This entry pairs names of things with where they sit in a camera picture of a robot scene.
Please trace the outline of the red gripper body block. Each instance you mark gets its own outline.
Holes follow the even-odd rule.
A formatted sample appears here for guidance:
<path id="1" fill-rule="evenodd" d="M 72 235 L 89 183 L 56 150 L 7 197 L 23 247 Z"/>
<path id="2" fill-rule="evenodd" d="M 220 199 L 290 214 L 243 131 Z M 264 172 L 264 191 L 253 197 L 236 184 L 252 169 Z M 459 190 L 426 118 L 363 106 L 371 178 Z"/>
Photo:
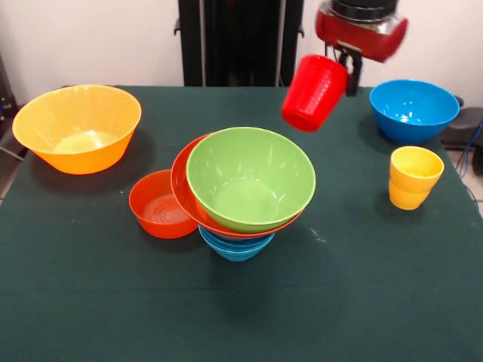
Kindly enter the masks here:
<path id="1" fill-rule="evenodd" d="M 408 19 L 398 14 L 382 23 L 350 23 L 328 11 L 318 11 L 317 36 L 333 48 L 358 51 L 364 58 L 385 63 L 399 49 L 408 30 Z"/>

